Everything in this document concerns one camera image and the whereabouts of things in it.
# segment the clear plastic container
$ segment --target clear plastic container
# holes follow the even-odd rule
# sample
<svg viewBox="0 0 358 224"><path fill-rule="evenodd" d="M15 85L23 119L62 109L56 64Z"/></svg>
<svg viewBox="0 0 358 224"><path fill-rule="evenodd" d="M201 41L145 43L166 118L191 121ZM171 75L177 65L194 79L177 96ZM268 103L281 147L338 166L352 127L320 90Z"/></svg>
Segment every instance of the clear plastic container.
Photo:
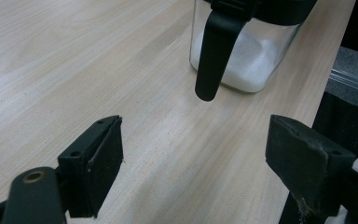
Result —
<svg viewBox="0 0 358 224"><path fill-rule="evenodd" d="M198 70L206 21L211 4L195 0L190 63ZM222 83L231 88L258 92L265 88L282 60L300 24L280 26L252 18L242 28L228 60Z"/></svg>

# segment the gray surface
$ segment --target gray surface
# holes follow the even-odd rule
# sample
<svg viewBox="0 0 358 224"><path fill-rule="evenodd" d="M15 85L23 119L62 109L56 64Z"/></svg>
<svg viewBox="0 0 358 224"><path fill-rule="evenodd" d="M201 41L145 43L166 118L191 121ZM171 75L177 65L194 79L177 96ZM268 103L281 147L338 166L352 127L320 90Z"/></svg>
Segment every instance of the gray surface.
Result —
<svg viewBox="0 0 358 224"><path fill-rule="evenodd" d="M358 76L358 52L340 48L333 69ZM358 89L329 78L325 91L352 105L358 105Z"/></svg>

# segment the black scoop handle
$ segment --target black scoop handle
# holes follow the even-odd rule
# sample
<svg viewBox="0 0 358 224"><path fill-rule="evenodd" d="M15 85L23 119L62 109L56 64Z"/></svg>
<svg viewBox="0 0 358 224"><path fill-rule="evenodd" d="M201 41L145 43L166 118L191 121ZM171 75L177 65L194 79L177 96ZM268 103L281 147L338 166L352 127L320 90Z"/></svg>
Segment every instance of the black scoop handle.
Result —
<svg viewBox="0 0 358 224"><path fill-rule="evenodd" d="M258 0L213 0L205 25L196 94L212 101L243 26L255 14Z"/></svg>

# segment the black handle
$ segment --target black handle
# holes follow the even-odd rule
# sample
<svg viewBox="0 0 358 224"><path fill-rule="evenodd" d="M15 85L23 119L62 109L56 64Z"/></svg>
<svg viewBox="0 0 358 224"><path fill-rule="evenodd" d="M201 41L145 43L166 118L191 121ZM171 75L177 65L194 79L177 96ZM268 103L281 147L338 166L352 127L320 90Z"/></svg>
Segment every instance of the black handle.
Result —
<svg viewBox="0 0 358 224"><path fill-rule="evenodd" d="M243 26L255 14L258 0L213 0L202 40L196 94L212 101Z"/></svg>

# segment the wooden table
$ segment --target wooden table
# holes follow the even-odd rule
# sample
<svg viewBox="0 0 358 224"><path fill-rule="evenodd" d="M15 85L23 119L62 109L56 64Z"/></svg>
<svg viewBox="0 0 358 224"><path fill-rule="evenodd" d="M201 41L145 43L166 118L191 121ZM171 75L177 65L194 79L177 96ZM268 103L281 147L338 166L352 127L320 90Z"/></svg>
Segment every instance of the wooden table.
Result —
<svg viewBox="0 0 358 224"><path fill-rule="evenodd" d="M277 223L288 191L265 163L269 116L312 124L353 5L319 0L263 91L205 103L193 0L0 0L0 202L120 115L117 179L96 220L69 223Z"/></svg>

